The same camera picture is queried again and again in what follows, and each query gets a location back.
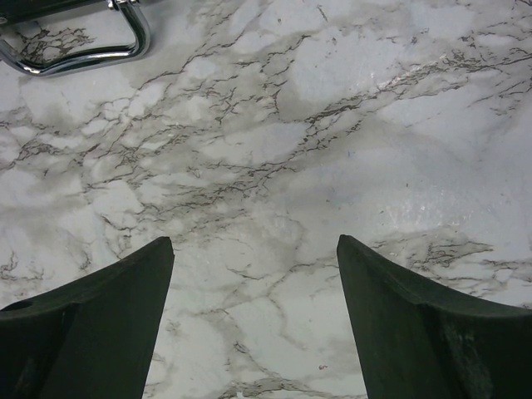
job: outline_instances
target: silver handle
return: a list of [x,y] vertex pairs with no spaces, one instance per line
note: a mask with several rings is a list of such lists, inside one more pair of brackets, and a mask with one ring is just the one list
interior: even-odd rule
[[75,52],[56,60],[38,63],[26,60],[5,40],[0,40],[0,60],[30,76],[56,76],[96,67],[106,67],[142,57],[150,47],[150,26],[137,0],[108,0],[109,8],[119,11],[135,34],[130,45],[99,47]]

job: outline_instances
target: white marble countertop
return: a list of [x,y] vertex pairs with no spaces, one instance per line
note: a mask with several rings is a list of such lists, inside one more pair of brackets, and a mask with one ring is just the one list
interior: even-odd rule
[[[102,10],[16,43],[54,57],[127,39]],[[366,396],[340,234],[532,304],[529,2],[144,10],[142,61],[50,79],[0,63],[0,305],[168,235],[145,397],[353,399]]]

